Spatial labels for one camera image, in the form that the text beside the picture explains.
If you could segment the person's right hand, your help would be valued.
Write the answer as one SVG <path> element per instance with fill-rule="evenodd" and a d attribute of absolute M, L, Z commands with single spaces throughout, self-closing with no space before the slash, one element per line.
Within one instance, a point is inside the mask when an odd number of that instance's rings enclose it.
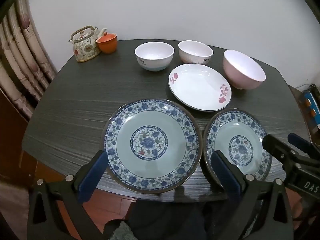
<path fill-rule="evenodd" d="M 292 189 L 285 189 L 291 207 L 293 230 L 296 231 L 302 224 L 312 225 L 319 216 L 319 199 L 302 197 Z"/>

